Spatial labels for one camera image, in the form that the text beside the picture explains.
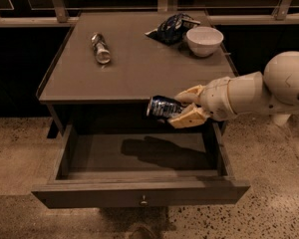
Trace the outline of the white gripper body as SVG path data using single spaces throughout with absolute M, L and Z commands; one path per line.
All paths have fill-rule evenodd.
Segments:
M 216 79 L 207 84 L 199 96 L 200 105 L 213 120 L 232 120 L 237 117 L 229 101 L 229 77 Z

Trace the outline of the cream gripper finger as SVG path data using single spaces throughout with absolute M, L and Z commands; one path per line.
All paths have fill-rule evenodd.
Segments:
M 187 106 L 179 115 L 168 119 L 168 123 L 174 128 L 186 128 L 204 124 L 209 114 L 196 104 Z
M 181 93 L 178 93 L 174 98 L 183 104 L 200 104 L 200 95 L 204 91 L 205 86 L 197 85 L 191 87 Z

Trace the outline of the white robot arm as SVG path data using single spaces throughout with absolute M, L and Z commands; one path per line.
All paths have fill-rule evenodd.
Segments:
M 299 52 L 272 58 L 263 72 L 224 77 L 197 85 L 175 96 L 184 110 L 168 122 L 175 128 L 193 127 L 207 120 L 232 120 L 242 114 L 299 114 Z

